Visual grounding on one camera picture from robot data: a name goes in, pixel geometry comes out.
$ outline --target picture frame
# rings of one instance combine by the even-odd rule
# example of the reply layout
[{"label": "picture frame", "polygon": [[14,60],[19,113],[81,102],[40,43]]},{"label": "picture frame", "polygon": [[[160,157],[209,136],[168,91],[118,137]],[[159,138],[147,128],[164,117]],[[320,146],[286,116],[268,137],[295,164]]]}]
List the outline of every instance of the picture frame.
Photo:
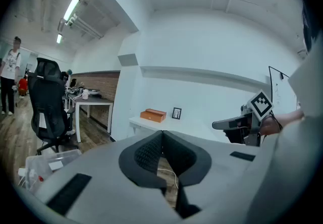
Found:
[{"label": "picture frame", "polygon": [[181,118],[181,114],[182,114],[182,109],[175,107],[173,109],[172,118],[179,120]]}]

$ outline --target fluorescent light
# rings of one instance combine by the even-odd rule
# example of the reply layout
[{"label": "fluorescent light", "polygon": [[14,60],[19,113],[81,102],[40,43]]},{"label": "fluorescent light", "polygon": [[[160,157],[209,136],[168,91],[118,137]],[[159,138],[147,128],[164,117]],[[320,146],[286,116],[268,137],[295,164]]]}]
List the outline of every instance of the fluorescent light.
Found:
[{"label": "fluorescent light", "polygon": [[57,36],[57,43],[59,44],[60,42],[61,42],[61,39],[62,39],[62,35],[61,34],[59,34],[58,36]]},{"label": "fluorescent light", "polygon": [[72,0],[69,7],[67,8],[67,11],[65,12],[64,15],[64,20],[68,21],[70,18],[70,15],[72,14],[76,4],[79,2],[80,0]]}]

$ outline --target white table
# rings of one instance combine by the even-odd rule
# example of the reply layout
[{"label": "white table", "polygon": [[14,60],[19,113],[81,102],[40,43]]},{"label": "white table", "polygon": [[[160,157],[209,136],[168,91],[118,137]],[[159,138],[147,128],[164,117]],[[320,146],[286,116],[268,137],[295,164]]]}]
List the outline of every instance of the white table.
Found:
[{"label": "white table", "polygon": [[76,137],[77,141],[81,142],[80,135],[80,105],[87,105],[87,117],[90,117],[90,106],[91,105],[108,105],[109,106],[109,114],[107,117],[107,132],[111,132],[111,120],[112,120],[112,109],[113,109],[113,101],[109,99],[103,99],[98,97],[89,96],[87,100],[82,99],[81,97],[77,99],[73,99],[75,95],[69,94],[68,99],[72,99],[72,106],[75,106],[75,124],[76,124]]},{"label": "white table", "polygon": [[200,120],[177,120],[171,117],[166,117],[161,123],[146,120],[141,117],[129,118],[130,127],[133,128],[134,133],[136,129],[148,129],[152,131],[176,131],[183,134],[195,136],[202,139],[221,141],[213,132]]}]

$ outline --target black mesh chair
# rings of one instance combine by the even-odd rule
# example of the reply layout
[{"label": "black mesh chair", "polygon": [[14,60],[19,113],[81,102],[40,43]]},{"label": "black mesh chair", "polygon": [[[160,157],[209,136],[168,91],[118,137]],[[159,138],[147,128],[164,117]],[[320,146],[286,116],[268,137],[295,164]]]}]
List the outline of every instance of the black mesh chair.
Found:
[{"label": "black mesh chair", "polygon": [[64,83],[59,79],[61,71],[58,64],[44,58],[37,58],[35,73],[28,74],[28,90],[33,108],[31,127],[37,137],[47,144],[37,149],[37,154],[50,147],[59,151],[59,145],[78,148],[69,144],[67,131],[72,130],[74,108],[64,110],[62,97]]}]

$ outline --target table leg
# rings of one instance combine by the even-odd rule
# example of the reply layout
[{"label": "table leg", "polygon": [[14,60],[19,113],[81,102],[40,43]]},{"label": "table leg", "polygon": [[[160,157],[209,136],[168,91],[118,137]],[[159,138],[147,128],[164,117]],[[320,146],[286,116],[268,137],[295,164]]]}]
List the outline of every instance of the table leg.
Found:
[{"label": "table leg", "polygon": [[75,125],[76,125],[76,138],[77,142],[81,142],[80,134],[80,104],[76,103],[75,105]]},{"label": "table leg", "polygon": [[107,132],[108,133],[111,133],[112,108],[113,108],[113,104],[109,105],[109,114],[107,117]]}]

